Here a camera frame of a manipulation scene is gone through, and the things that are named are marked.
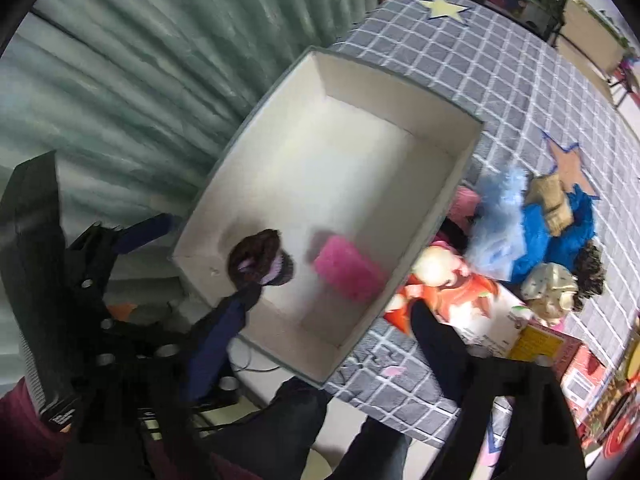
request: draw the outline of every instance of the yellow label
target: yellow label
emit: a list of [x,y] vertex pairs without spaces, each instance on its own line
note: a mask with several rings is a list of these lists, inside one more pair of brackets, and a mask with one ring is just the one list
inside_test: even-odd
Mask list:
[[533,361],[539,355],[553,358],[562,343],[564,343],[564,340],[561,337],[527,326],[520,333],[520,338],[511,349],[509,359]]
[[630,381],[640,370],[640,342],[636,342],[636,347],[630,352],[628,367],[626,368],[626,378]]

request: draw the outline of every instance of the green object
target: green object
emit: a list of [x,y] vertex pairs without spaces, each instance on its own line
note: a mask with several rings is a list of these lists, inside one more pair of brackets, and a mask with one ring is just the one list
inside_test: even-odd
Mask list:
[[[184,216],[284,69],[377,4],[38,0],[0,58],[0,190],[18,163],[56,149],[70,240],[97,220]],[[159,265],[166,254],[150,260]],[[158,275],[140,267],[144,278]],[[6,300],[0,340],[17,349]],[[0,394],[24,374],[12,352],[0,360]]]

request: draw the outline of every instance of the gray checkered tablecloth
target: gray checkered tablecloth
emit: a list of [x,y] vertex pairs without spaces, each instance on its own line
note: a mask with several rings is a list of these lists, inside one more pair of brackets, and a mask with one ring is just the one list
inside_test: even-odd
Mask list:
[[[413,0],[387,0],[333,49],[406,75],[484,120],[466,175],[470,186],[512,162],[548,173],[553,161],[541,129],[564,147],[580,143],[586,173],[602,198],[594,209],[607,286],[565,327],[612,369],[640,296],[638,142],[604,97],[548,44],[483,6],[448,1],[472,8],[460,14],[465,25],[451,18],[430,20],[429,9]],[[406,371],[386,378],[381,371],[389,365]],[[415,341],[382,318],[325,387],[435,447],[442,446],[456,416]],[[498,444],[509,416],[507,402],[498,399]]]

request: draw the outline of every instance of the black jeans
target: black jeans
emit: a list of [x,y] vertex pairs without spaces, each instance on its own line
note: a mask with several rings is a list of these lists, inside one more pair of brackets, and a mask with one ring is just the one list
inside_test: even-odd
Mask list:
[[[300,480],[330,400],[328,393],[292,378],[265,409],[208,436],[207,448],[262,480]],[[410,443],[369,417],[327,480],[402,480]]]

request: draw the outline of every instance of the navy fabric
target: navy fabric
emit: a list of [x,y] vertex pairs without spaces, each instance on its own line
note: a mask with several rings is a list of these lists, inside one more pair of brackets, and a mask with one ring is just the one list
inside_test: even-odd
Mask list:
[[120,238],[113,247],[116,254],[128,254],[149,242],[169,234],[174,228],[174,217],[162,213],[132,225],[120,233]]
[[245,319],[242,301],[232,300],[187,364],[187,381],[182,391],[185,400],[195,402],[209,393],[225,361],[226,347],[242,330]]

